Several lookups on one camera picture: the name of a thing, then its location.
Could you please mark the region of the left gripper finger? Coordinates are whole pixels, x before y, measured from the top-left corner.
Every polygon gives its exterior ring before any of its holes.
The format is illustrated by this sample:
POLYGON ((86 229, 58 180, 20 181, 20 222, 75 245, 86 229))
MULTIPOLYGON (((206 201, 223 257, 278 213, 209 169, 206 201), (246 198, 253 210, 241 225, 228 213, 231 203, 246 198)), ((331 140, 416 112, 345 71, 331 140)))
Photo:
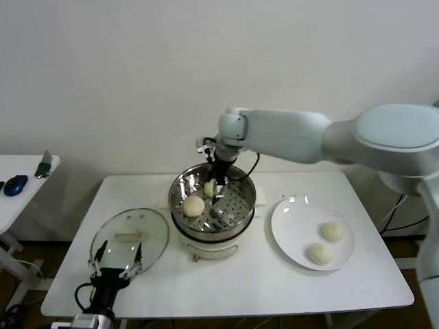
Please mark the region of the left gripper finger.
POLYGON ((97 249, 95 255, 88 260, 88 270, 90 273, 90 277, 100 277, 102 275, 99 264, 106 251, 107 244, 108 241, 105 240, 102 245, 97 249))
POLYGON ((136 247, 132 247, 132 251, 135 251, 133 261, 125 266, 125 269, 119 274, 120 278, 133 278, 142 272, 143 255, 141 248, 142 248, 142 243, 139 243, 136 247))

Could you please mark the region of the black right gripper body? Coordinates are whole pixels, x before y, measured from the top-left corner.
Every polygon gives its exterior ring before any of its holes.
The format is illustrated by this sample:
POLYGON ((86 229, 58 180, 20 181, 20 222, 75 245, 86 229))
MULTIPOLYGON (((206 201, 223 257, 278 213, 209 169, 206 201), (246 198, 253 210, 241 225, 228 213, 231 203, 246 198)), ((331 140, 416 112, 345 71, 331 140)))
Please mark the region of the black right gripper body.
POLYGON ((225 184, 226 174, 233 164, 233 161, 223 161, 219 158, 215 158, 211 164, 209 178, 214 179, 218 184, 225 184))

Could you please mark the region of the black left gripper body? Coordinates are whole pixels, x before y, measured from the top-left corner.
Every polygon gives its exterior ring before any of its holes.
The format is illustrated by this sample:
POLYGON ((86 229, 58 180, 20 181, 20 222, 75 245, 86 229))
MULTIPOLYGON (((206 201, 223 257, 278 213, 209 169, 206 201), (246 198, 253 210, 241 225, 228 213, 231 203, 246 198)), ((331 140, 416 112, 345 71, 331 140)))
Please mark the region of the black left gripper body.
POLYGON ((123 269, 103 268, 101 276, 91 280, 95 292, 89 306, 89 310, 98 312, 101 310, 112 310, 117 294, 130 284, 130 279, 123 274, 123 269))

